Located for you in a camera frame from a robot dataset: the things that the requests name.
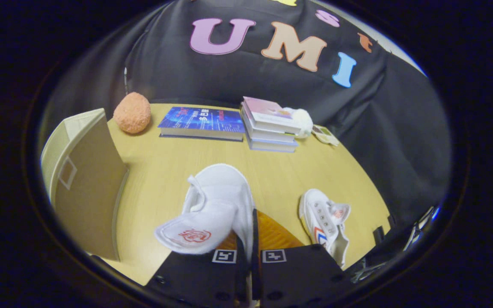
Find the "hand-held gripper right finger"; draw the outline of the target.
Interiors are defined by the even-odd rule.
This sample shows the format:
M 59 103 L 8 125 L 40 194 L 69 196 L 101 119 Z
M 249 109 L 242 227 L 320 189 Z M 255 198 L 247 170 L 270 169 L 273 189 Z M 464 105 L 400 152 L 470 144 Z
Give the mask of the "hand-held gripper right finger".
M 320 244 L 302 244 L 268 215 L 253 212 L 253 296 L 262 308 L 327 308 L 353 289 Z

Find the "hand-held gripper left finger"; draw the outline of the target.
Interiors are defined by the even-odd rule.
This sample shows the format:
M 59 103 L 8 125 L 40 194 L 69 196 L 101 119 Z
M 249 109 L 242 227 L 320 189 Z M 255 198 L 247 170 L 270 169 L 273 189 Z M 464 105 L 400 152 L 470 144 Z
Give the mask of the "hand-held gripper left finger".
M 190 308 L 247 308 L 248 275 L 243 244 L 231 232 L 209 253 L 171 252 L 146 287 Z

